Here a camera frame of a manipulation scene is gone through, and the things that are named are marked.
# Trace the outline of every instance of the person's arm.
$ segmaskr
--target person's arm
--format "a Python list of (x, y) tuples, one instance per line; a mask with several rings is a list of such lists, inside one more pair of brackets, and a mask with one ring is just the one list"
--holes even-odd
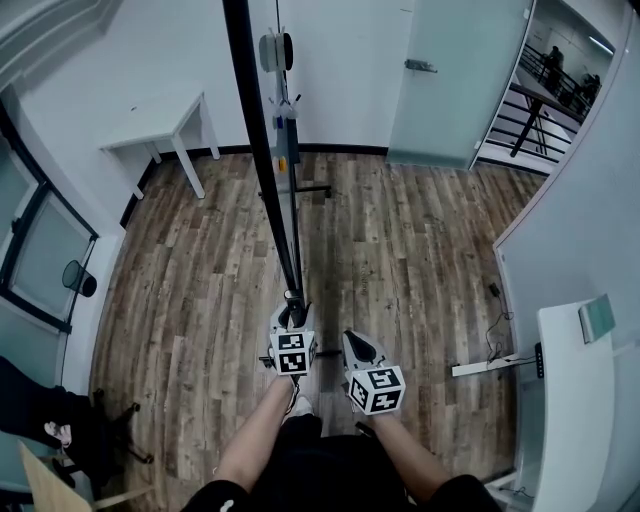
[(417, 502), (429, 501), (451, 478), (438, 459), (392, 414), (371, 416), (371, 425), (409, 494)]
[(225, 448), (214, 481), (227, 480), (251, 492), (269, 462), (292, 395), (291, 377), (276, 377)]

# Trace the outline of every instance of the ceiling light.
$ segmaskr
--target ceiling light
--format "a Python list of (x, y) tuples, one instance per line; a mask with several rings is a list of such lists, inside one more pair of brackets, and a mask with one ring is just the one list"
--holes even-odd
[(589, 36), (589, 39), (591, 39), (591, 41), (593, 41), (594, 43), (596, 43), (600, 48), (602, 48), (605, 52), (607, 52), (609, 55), (613, 55), (613, 52), (611, 50), (609, 50), (609, 48), (607, 48), (605, 45), (603, 45), (600, 41), (598, 41), (597, 39), (594, 39), (593, 37)]

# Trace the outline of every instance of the door handle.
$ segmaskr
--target door handle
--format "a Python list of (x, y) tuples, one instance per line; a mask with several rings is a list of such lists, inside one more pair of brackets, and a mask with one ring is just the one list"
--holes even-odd
[(426, 71), (427, 73), (437, 73), (438, 70), (433, 64), (426, 60), (407, 59), (404, 61), (404, 67), (413, 71)]

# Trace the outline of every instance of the shoe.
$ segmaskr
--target shoe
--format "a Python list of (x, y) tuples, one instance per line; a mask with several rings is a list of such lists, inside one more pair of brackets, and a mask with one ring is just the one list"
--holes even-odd
[(306, 396), (299, 395), (289, 417), (304, 416), (305, 414), (313, 414), (313, 406)]

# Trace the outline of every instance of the white table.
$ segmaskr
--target white table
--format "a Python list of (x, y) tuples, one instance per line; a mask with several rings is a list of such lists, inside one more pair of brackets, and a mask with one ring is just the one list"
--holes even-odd
[(160, 163), (160, 154), (155, 143), (161, 140), (171, 141), (196, 196), (199, 199), (204, 198), (204, 189), (180, 135), (183, 126), (196, 109), (200, 111), (200, 119), (211, 154), (217, 160), (220, 158), (220, 153), (213, 124), (207, 110), (204, 92), (197, 86), (185, 86), (131, 105), (123, 112), (118, 125), (101, 140), (100, 149), (121, 170), (138, 199), (144, 197), (142, 191), (131, 180), (122, 162), (111, 150), (133, 144), (144, 144), (155, 162)]
[(544, 381), (519, 382), (517, 471), (487, 484), (508, 510), (586, 512), (598, 497), (613, 431), (613, 349), (611, 333), (585, 345), (585, 303), (538, 312)]

